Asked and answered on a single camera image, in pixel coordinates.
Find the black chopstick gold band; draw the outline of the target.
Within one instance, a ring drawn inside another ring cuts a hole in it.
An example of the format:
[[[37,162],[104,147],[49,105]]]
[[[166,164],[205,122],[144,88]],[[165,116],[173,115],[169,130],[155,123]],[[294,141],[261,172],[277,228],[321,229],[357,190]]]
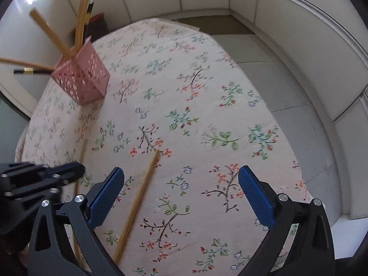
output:
[[[51,73],[52,73],[51,70],[34,69],[28,67],[13,70],[14,75],[51,75]]]

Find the white kitchen base cabinets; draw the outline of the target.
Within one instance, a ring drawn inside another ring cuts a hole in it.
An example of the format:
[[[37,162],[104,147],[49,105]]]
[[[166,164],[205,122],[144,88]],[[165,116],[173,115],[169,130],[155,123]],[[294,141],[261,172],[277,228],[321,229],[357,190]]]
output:
[[[94,0],[118,28],[148,17],[232,15],[298,78],[329,136],[342,208],[367,216],[367,5],[363,0]]]

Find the floral tablecloth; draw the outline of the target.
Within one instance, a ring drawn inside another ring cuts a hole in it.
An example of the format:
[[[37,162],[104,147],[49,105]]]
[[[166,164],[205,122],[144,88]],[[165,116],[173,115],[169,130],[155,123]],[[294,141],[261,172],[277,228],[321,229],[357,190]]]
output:
[[[237,275],[267,233],[238,184],[247,165],[277,193],[309,201],[297,159],[261,95],[209,35],[159,19],[94,42],[106,96],[80,106],[51,81],[16,159],[58,166],[86,145],[87,193],[120,167],[121,192],[96,229],[109,254],[155,152],[160,161],[120,262],[126,275]]]

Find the pink perforated utensil basket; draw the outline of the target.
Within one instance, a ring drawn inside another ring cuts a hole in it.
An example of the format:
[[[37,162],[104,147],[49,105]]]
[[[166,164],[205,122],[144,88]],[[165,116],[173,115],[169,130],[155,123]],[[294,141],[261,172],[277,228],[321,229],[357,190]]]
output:
[[[110,74],[94,49],[90,38],[75,57],[61,57],[51,78],[79,105],[105,97]]]

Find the dark bin with red liner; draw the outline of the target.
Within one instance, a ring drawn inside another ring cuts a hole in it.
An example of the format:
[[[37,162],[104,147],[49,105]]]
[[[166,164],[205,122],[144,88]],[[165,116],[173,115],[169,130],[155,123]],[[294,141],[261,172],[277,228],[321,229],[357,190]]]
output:
[[[105,21],[105,14],[99,13],[90,18],[87,29],[83,32],[84,38],[90,37],[91,42],[95,42],[109,33],[109,28]]]

